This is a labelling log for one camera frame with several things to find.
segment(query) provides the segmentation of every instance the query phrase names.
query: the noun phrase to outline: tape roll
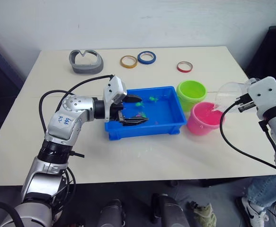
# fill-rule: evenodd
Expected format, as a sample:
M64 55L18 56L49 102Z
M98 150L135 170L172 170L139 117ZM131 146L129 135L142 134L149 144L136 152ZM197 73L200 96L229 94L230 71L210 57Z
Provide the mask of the tape roll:
M132 65L126 65L126 64L123 63L123 59L124 59L124 58L133 59L133 60L134 60L134 63L133 63ZM132 68L134 68L134 67L137 65L137 63L138 63L138 60L137 60L135 57L131 56L131 55L125 55L125 56L123 56L123 57L120 59L120 64L121 64L123 67L127 68L127 69L132 69Z
M188 65L190 67L190 69L188 70L183 70L180 68L180 65ZM187 61L180 61L178 64L177 64L177 69L180 71L180 72L190 72L191 70L193 70L193 64L190 63L190 62L187 62Z
M149 60L149 61L143 60L141 57L144 56L144 55L149 55L149 56L152 57L152 59ZM154 63L156 61L156 58L157 58L156 55L151 51L143 51L143 52L138 54L139 63L145 64L145 65L149 65L149 64Z
M75 58L78 53L81 54L82 57L84 57L86 53L91 53L97 57L97 61L93 64L76 64ZM81 53L81 51L79 50L73 50L69 55L69 60L72 66L72 70L75 73L80 73L80 74L97 74L103 70L103 66L104 66L101 55L93 50L86 50L84 51L84 53Z

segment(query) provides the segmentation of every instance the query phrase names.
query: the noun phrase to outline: floor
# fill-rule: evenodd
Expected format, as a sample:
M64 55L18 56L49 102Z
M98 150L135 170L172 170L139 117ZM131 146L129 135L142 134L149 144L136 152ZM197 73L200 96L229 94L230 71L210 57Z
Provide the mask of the floor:
M151 195L166 193L176 199L183 208L192 227L199 227L199 224L186 208L187 202L191 201L200 205L210 202L217 216L217 227L244 227L234 199L244 196L250 181L251 178L245 178L211 187L201 187L198 180L179 181L176 187L170 187L165 181L79 184L73 201L55 226L81 223L86 227L95 227L101 208L108 201L119 198L125 204L126 226L159 227L160 223L154 225L148 219ZM14 206L19 204L20 190L20 186L0 187L0 201ZM269 213L268 215L270 221L265 226L275 227L273 216ZM4 212L0 211L0 222L4 216Z

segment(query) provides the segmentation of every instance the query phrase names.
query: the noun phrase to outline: white table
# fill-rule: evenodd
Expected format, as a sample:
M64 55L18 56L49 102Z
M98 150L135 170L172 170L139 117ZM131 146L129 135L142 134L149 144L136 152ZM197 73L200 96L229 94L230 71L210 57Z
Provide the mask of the white table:
M196 79L207 87L208 101L214 101L215 92L222 84L246 80L226 47L151 50L157 54L157 61L148 66L138 64L134 69L121 67L118 61L123 55L137 55L142 49L99 50L105 61L104 70L99 75L114 73L121 77L128 89L176 86L185 79ZM41 148L44 134L38 115L39 97L45 91L69 89L91 77L76 75L71 71L69 52L41 52L15 100L0 130L0 185L22 185L34 156ZM185 60L193 63L193 71L188 74L177 72L176 63ZM76 90L76 94L100 98L105 82L105 79L94 81ZM45 99L43 110L46 122L54 113L61 96L53 95ZM226 115L224 128L226 136L235 146L274 163L274 152L258 126L255 111ZM223 141L219 130L198 137L185 126L179 135L109 141L103 121L95 120L83 125L73 150L85 155L85 158L69 159L69 167L78 183L224 178L276 173L274 169L232 150Z

